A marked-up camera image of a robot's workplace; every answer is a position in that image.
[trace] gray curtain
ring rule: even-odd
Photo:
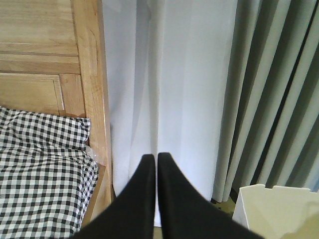
[[[318,190],[315,0],[238,1],[213,199],[262,183]]]

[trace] sheer curtain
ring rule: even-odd
[[[236,5],[103,0],[116,194],[143,154],[168,151],[211,199]]]

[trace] wood grain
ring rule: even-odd
[[[0,42],[75,45],[70,0],[0,0]]]
[[[76,44],[30,44],[0,42],[0,53],[21,55],[78,56]]]
[[[92,121],[90,146],[105,166],[91,219],[112,201],[112,161],[102,2],[73,0],[86,116]]]
[[[58,75],[0,73],[0,105],[59,115],[64,110]]]
[[[66,116],[85,117],[81,76],[61,74],[60,82]]]
[[[0,54],[0,71],[80,74],[78,57]]]

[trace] black and white checkered fabric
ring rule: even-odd
[[[98,178],[89,119],[0,107],[0,238],[67,238]]]

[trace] floor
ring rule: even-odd
[[[227,202],[218,203],[213,201],[212,205],[217,207],[218,209],[222,210],[223,212],[227,213],[230,217],[233,217],[234,210],[235,210],[235,203],[232,199],[228,199]],[[162,239],[161,235],[161,228],[154,228],[154,239]]]

